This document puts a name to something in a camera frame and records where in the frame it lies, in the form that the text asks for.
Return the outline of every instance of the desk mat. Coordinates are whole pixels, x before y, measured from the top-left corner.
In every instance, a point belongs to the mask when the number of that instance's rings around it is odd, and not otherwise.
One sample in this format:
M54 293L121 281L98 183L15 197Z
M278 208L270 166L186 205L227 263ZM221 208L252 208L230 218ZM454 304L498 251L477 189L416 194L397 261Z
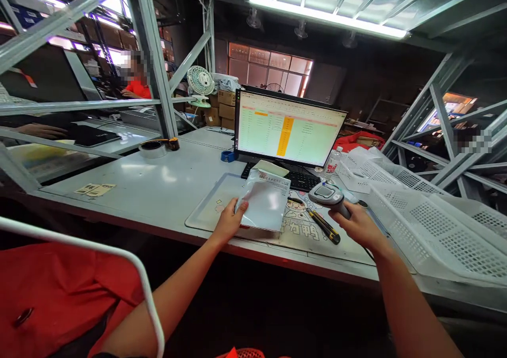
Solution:
M246 180L240 176L225 173L186 219L185 225L194 229L213 231L220 213L231 198L241 195L245 183ZM326 208L310 201L305 192L291 190L290 197L299 198L304 204L287 203L279 233L250 228L240 229L237 237L331 258L375 265L363 248L350 239L345 230L327 215ZM324 232L308 215L306 208L315 210L340 234L341 242L338 246L327 239Z

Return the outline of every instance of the monitor screen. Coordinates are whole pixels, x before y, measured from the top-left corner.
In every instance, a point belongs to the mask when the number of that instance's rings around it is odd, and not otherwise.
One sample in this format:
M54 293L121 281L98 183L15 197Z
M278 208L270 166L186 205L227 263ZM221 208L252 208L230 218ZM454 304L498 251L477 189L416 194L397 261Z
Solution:
M0 36L0 43L8 36ZM0 82L13 97L35 102L87 100L70 67L65 50L43 45L0 75Z
M235 147L240 153L324 166L346 112L276 93L238 91L237 95Z

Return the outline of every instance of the plastic bottle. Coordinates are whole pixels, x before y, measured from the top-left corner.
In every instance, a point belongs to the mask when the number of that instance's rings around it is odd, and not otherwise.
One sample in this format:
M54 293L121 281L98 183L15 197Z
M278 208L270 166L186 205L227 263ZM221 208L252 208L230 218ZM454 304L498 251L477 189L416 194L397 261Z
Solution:
M342 157L343 147L338 146L336 149L331 150L329 157L327 158L326 165L324 167L324 177L326 179L331 178L331 176L337 172L337 169L340 169L340 158Z

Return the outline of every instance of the red shirt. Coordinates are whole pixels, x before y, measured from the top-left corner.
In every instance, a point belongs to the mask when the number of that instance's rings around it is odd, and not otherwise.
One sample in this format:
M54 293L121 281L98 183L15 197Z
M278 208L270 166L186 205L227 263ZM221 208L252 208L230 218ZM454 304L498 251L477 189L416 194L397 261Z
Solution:
M149 92L149 86L143 85L141 81L131 81L130 85L125 88L125 90L133 92L135 95L139 95L140 97L151 99L152 94Z
M143 301L137 270L126 259L59 243L0 252L1 356L54 354L97 325L114 309L89 356ZM29 317L15 325L31 309Z

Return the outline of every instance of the orange highlighted column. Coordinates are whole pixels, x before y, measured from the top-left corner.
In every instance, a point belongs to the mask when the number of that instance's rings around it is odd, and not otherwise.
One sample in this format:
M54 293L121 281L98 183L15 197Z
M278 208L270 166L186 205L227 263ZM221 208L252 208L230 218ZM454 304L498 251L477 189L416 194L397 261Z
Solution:
M292 131L292 125L294 124L293 118L284 118L284 124L281 128L280 141L278 142L278 156L285 156L287 152L287 145L289 144L290 132Z

